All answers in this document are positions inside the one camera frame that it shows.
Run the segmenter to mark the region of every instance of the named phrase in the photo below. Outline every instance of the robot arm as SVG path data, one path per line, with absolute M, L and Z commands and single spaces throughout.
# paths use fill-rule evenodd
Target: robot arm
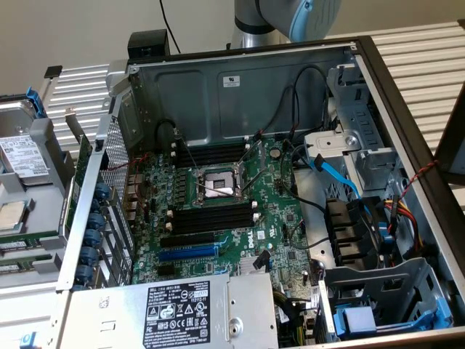
M 294 42 L 322 39 L 340 5 L 341 0 L 235 0 L 239 35 L 233 47 L 279 44 L 276 30 Z

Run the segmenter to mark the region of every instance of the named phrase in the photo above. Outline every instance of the black pcie slot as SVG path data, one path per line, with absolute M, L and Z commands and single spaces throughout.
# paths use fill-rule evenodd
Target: black pcie slot
M 184 236 L 170 236 L 168 238 L 160 239 L 160 246 L 178 247 L 178 246 L 192 246 L 201 244 L 213 244 L 215 242 L 215 235 L 213 233 L 184 235 Z
M 175 211 L 172 234 L 189 234 L 254 226 L 250 203 Z
M 225 164 L 237 162 L 246 152 L 245 143 L 235 143 L 229 145 L 208 145 L 204 147 L 189 148 L 192 157 L 198 166 Z M 193 166 L 189 153 L 182 145 L 177 151 L 177 167 Z

